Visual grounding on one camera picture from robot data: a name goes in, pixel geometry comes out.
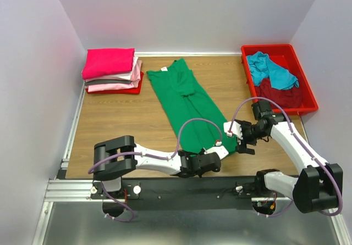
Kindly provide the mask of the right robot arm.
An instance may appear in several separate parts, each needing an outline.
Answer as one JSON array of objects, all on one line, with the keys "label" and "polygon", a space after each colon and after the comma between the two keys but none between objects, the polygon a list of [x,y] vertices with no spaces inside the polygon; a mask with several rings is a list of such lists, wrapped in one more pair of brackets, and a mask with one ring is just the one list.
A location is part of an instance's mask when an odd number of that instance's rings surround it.
[{"label": "right robot arm", "polygon": [[263,97],[256,99],[251,108],[257,122],[252,124],[233,118],[223,125],[224,132],[237,138],[238,153],[254,154],[255,151],[247,147],[249,144],[254,146],[264,138],[274,139],[291,159],[299,176],[288,176],[277,169],[261,170],[249,189],[261,197],[270,192],[280,193],[302,213],[340,214],[343,208],[342,168],[314,151],[283,109],[275,113],[271,108],[273,101]]}]

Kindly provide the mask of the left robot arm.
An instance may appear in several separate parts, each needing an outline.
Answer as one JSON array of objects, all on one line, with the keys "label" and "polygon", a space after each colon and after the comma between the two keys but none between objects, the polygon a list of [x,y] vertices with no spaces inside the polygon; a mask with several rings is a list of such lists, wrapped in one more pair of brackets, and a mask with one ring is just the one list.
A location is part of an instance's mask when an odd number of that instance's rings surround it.
[{"label": "left robot arm", "polygon": [[122,177],[134,170],[158,171],[179,178],[201,177],[209,171],[219,172],[227,155],[220,142],[199,153],[172,153],[143,147],[127,135],[95,144],[93,166],[88,173],[103,183],[103,192],[109,198],[117,198],[122,191]]}]

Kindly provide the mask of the green t-shirt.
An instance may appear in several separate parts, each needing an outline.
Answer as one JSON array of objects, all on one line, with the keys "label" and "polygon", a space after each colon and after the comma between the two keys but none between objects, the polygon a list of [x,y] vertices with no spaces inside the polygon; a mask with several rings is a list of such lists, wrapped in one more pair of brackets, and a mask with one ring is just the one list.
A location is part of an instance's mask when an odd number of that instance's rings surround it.
[{"label": "green t-shirt", "polygon": [[203,148],[211,148],[220,139],[218,129],[223,130],[227,120],[186,61],[175,60],[166,70],[146,73],[176,135],[186,121],[202,119],[184,127],[180,139],[182,149],[198,153]]}]

